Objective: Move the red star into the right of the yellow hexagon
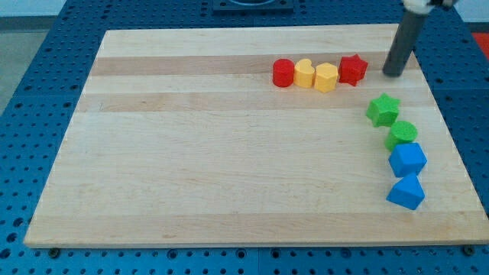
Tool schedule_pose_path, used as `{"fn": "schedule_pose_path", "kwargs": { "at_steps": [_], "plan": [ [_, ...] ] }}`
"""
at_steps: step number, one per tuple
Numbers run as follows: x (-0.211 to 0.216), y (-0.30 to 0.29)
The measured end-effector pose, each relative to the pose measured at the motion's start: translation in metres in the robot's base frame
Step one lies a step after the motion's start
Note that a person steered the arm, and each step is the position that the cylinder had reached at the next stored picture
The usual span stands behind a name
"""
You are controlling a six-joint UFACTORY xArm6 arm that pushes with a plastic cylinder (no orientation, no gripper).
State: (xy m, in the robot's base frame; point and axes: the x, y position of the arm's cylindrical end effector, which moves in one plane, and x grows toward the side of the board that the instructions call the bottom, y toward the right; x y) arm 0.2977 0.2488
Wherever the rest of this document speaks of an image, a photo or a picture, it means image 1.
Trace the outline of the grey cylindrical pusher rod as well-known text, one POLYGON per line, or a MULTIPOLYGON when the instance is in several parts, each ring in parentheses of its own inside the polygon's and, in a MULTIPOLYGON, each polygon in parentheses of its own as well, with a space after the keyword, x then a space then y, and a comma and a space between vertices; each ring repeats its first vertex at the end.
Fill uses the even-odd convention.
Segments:
POLYGON ((427 14, 405 10, 382 69, 384 75, 402 75, 427 17, 427 14))

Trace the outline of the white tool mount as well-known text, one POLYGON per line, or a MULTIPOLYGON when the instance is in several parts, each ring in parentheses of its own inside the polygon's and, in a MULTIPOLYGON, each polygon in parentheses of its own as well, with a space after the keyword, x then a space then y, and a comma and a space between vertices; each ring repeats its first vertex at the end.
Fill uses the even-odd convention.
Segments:
POLYGON ((458 0, 403 0, 402 3, 407 11, 417 15, 427 15, 436 6, 452 8, 458 0))

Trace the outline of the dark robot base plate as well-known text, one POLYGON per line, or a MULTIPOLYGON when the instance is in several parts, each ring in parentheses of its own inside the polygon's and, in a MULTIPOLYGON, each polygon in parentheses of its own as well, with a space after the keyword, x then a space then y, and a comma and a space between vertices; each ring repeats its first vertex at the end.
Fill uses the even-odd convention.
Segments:
POLYGON ((231 13, 286 12, 294 10, 294 0, 212 0, 213 15, 231 13))

